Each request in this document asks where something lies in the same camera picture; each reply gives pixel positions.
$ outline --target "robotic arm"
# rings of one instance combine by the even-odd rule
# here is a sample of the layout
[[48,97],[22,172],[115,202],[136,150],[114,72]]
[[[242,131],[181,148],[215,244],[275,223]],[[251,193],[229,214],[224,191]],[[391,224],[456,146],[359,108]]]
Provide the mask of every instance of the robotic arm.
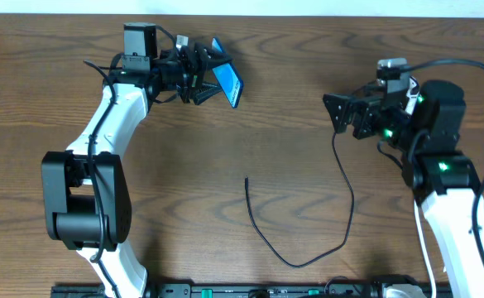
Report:
[[[484,297],[484,265],[472,228],[482,185],[470,159],[455,148],[464,92],[441,80],[420,88],[408,68],[405,59],[380,60],[378,80],[360,89],[362,95],[325,94],[323,101],[335,132],[351,124],[358,140],[382,135],[402,152],[402,163],[395,162],[434,231],[453,296]],[[484,250],[484,204],[476,219]]]
[[[157,30],[173,41],[159,57]],[[205,82],[204,74],[230,66],[231,60],[221,48],[189,44],[186,36],[176,40],[156,24],[126,23],[124,53],[113,58],[108,75],[86,62],[104,76],[102,102],[76,141],[63,152],[47,152],[41,174],[48,234],[91,262],[106,296],[137,298],[153,291],[146,288],[147,271],[127,240],[132,205],[121,159],[135,128],[153,103],[163,103],[156,99],[160,92],[176,92],[165,102],[180,96],[199,105],[222,91],[219,84]],[[241,94],[237,87],[236,98],[229,98],[234,108]],[[94,197],[70,191],[91,184]]]

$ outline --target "white background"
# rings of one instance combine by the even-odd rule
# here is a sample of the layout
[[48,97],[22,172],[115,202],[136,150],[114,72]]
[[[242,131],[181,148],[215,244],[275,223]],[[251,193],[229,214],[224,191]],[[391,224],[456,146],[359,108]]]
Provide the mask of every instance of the white background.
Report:
[[0,12],[484,17],[484,0],[0,0]]

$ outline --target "wooden surface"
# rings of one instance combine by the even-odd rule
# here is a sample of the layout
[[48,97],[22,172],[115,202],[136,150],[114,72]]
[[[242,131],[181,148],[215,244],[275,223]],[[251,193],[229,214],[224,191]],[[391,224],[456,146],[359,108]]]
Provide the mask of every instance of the wooden surface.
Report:
[[[84,129],[101,98],[89,58],[106,65],[123,48],[123,22],[157,22],[204,42],[220,36],[245,80],[238,109],[222,95],[202,106],[154,106],[124,158],[133,203],[129,239],[154,276],[196,283],[326,282],[383,273],[427,281],[410,190],[375,137],[339,135],[356,192],[347,245],[314,265],[283,265],[256,221],[291,262],[343,240],[350,194],[331,150],[324,93],[374,78],[381,58],[484,62],[484,20],[339,17],[0,15],[0,296],[48,296],[56,283],[98,282],[88,263],[46,234],[41,158]],[[466,92],[460,147],[484,173],[484,73],[463,66],[415,74]],[[443,262],[425,223],[435,276]]]

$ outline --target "green component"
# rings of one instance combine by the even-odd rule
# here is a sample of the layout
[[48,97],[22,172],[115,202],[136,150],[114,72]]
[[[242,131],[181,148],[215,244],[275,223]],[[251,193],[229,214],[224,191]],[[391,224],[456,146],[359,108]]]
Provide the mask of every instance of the green component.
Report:
[[212,290],[202,290],[201,298],[212,298]]
[[447,171],[447,170],[449,170],[449,166],[445,162],[439,162],[438,163],[438,167],[440,168],[441,171]]
[[393,132],[391,130],[386,129],[385,131],[383,131],[383,135],[387,138],[392,137],[392,134]]

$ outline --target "wooden table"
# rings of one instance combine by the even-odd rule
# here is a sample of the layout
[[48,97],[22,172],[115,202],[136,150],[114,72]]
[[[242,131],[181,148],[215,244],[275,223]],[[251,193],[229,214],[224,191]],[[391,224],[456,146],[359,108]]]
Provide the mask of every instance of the wooden table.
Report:
[[[124,158],[129,239],[153,276],[323,283],[401,273],[428,280],[410,190],[376,151],[376,137],[337,137],[356,192],[352,231],[343,249],[304,269],[283,265],[255,233],[243,178],[251,178],[256,221],[288,260],[305,262],[340,244],[350,194],[331,150],[323,94],[365,84],[382,58],[484,62],[484,20],[0,15],[0,296],[43,297],[56,283],[98,283],[84,259],[46,234],[40,163],[91,118],[102,79],[82,60],[108,64],[122,51],[124,22],[156,22],[207,43],[220,36],[246,83],[237,109],[222,95],[198,107],[156,105],[135,131]],[[450,66],[415,75],[464,88],[460,147],[482,177],[484,73]],[[435,276],[446,281],[424,228]]]

